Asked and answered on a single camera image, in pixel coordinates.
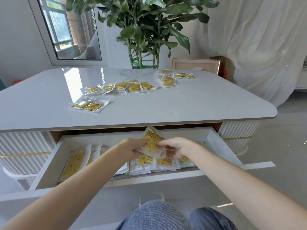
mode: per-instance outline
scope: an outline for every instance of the table top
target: table top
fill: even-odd
[[[137,79],[161,83],[152,69],[59,68],[41,72],[0,92],[0,132],[55,131],[213,123],[274,118],[267,101],[209,72],[199,79],[177,79],[176,88],[149,93],[111,92],[95,98],[110,100],[100,113],[76,110],[81,87]]]

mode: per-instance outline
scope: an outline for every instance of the forearm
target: forearm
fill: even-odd
[[[188,156],[258,229],[304,229],[307,211],[248,172],[202,147]]]
[[[3,229],[68,229],[125,162],[116,147],[112,148],[35,201]]]

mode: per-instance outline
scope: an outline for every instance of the hand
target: hand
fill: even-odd
[[[175,149],[174,151],[166,151],[166,157],[169,159],[189,157],[189,155],[197,148],[202,147],[198,143],[195,143],[194,141],[183,137],[175,137],[171,139],[161,140],[159,142],[156,142],[156,145],[166,146],[167,149],[170,147],[173,147]]]
[[[149,137],[147,139],[133,139],[128,138],[120,142],[119,144],[112,147],[110,150],[115,150],[120,154],[121,158],[125,159],[126,162],[132,161],[143,153],[136,151],[142,145],[149,142]]]

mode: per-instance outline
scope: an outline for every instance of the white ribbed panel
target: white ribbed panel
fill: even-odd
[[[0,155],[50,152],[54,143],[48,132],[0,133]],[[0,162],[14,175],[38,174],[48,159],[48,154],[0,158]]]
[[[259,124],[260,124],[259,121],[224,122],[220,127],[219,135],[223,139],[253,136]],[[234,153],[239,154],[247,150],[249,140],[250,138],[234,139],[234,140],[225,140],[225,142]]]

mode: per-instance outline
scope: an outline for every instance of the blue jeans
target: blue jeans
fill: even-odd
[[[208,208],[195,209],[190,219],[173,205],[152,200],[138,207],[123,220],[116,230],[236,230],[236,226],[226,216]]]

